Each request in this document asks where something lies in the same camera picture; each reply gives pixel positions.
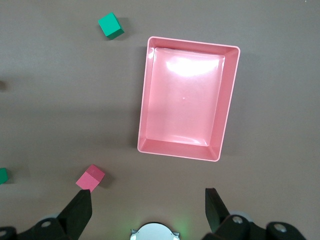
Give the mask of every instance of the pink block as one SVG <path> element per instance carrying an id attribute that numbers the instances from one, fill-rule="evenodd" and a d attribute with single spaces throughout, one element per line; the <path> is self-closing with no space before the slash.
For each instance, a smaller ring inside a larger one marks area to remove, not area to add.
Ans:
<path id="1" fill-rule="evenodd" d="M 76 181 L 76 184 L 82 189 L 89 189 L 92 192 L 101 180 L 104 178 L 105 173 L 97 166 L 91 165 L 85 173 Z"/>

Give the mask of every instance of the brown surface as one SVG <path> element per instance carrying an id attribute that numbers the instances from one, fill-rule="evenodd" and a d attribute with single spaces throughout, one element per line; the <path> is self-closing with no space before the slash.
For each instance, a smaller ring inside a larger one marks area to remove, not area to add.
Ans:
<path id="1" fill-rule="evenodd" d="M 97 21 L 111 11 L 126 33 L 107 41 Z M 61 211 L 96 164 L 107 176 L 80 239 L 128 240 L 159 221 L 200 240 L 215 187 L 229 210 L 317 240 L 319 13 L 312 0 L 2 0 L 0 226 L 21 232 Z M 220 161 L 137 151 L 152 35 L 240 47 Z"/>

